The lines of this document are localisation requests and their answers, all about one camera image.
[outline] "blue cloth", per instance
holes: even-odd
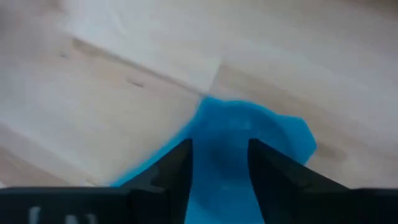
[[[304,164],[317,145],[301,118],[245,101],[205,98],[193,119],[151,159],[117,181],[141,173],[186,138],[193,139],[193,180],[185,223],[264,223],[248,170],[248,141],[257,138]]]

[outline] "blue fabric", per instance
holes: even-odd
[[[141,173],[186,138],[193,139],[193,180],[186,222],[263,223],[249,178],[251,138],[304,164],[317,145],[301,118],[245,101],[205,98],[193,119],[151,159],[113,186]]]

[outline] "black plastic object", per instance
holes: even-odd
[[[192,157],[187,139],[119,188],[2,189],[0,223],[184,223]],[[248,166],[268,224],[398,223],[398,190],[350,190],[257,139]]]
[[[181,142],[120,188],[0,190],[0,223],[184,223],[192,181],[192,140]]]
[[[350,190],[257,139],[248,164],[266,223],[398,223],[398,190]]]

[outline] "wooden floor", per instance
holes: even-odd
[[[0,182],[108,185],[204,95],[303,117],[308,166],[398,187],[398,4],[4,0]]]

